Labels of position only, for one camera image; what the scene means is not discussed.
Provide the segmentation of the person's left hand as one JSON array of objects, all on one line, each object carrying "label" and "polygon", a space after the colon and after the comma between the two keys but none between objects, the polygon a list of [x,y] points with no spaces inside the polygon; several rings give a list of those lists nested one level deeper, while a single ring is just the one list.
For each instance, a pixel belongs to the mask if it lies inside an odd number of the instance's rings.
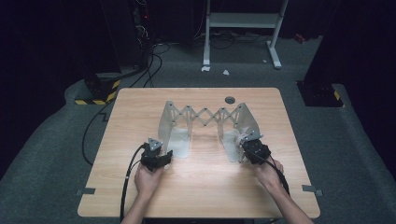
[{"label": "person's left hand", "polygon": [[150,198],[158,188],[164,168],[150,171],[139,164],[134,176],[134,183],[139,197]]}]

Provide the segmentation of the white metal stand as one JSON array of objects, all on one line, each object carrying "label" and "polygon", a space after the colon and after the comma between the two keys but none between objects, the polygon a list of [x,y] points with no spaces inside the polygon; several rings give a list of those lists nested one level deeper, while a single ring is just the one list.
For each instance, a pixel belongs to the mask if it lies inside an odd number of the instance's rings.
[{"label": "white metal stand", "polygon": [[276,52],[276,41],[285,16],[289,0],[281,0],[277,13],[225,13],[212,12],[211,0],[206,1],[205,11],[205,44],[203,66],[210,66],[210,29],[211,28],[257,28],[272,29],[272,39],[266,42],[275,69],[282,67]]}]

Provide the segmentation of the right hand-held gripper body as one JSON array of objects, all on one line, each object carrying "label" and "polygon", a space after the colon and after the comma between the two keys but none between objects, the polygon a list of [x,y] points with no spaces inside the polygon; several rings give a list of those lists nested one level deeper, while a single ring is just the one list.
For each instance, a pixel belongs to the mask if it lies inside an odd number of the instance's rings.
[{"label": "right hand-held gripper body", "polygon": [[252,132],[241,139],[244,155],[251,164],[263,164],[271,155],[269,147],[262,143],[261,138],[261,133]]}]

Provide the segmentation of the person's right hand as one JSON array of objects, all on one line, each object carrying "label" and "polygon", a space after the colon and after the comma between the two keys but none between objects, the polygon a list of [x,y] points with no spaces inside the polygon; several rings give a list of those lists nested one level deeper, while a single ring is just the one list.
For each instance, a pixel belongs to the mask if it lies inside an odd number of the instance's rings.
[{"label": "person's right hand", "polygon": [[263,164],[253,164],[253,171],[259,182],[266,190],[273,194],[283,189],[281,180],[277,174],[277,170],[284,172],[283,165],[277,160],[267,160]]}]

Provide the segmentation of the black equipment rack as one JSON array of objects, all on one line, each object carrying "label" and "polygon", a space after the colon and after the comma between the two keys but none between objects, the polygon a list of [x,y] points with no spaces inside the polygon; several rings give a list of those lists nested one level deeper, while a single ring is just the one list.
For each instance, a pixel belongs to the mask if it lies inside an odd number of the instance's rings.
[{"label": "black equipment rack", "polygon": [[141,64],[147,65],[149,51],[152,45],[152,31],[150,29],[149,9],[147,0],[129,0],[132,8],[134,28],[140,48]]}]

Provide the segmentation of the black yellow striped base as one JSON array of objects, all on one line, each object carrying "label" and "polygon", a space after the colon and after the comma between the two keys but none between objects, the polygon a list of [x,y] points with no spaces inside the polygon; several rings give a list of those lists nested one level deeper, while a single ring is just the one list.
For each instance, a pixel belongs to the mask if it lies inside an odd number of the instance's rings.
[{"label": "black yellow striped base", "polygon": [[74,100],[77,105],[106,105],[116,95],[118,78],[99,78],[97,75],[85,78]]},{"label": "black yellow striped base", "polygon": [[332,85],[309,84],[298,81],[297,87],[306,106],[316,107],[343,107],[340,94]]}]

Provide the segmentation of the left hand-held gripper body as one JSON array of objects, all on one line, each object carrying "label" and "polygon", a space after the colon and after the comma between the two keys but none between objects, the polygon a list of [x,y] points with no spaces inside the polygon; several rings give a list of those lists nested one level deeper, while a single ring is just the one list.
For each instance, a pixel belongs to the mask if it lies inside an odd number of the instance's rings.
[{"label": "left hand-held gripper body", "polygon": [[163,142],[149,138],[144,144],[144,152],[141,155],[141,163],[151,172],[158,167],[159,156],[162,151]]}]

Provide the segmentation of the grey metal extendable book rack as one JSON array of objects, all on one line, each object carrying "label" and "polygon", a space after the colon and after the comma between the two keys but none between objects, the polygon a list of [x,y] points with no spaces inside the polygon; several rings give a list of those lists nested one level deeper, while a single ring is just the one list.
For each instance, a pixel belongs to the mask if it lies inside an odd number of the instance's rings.
[{"label": "grey metal extendable book rack", "polygon": [[173,150],[176,158],[186,159],[193,128],[213,125],[217,125],[218,138],[230,162],[239,162],[239,150],[242,148],[235,145],[239,129],[248,128],[248,133],[261,133],[258,122],[245,103],[233,110],[221,107],[212,112],[207,107],[195,110],[191,105],[177,108],[172,101],[167,101],[160,118],[158,137],[163,142],[164,151]]}]

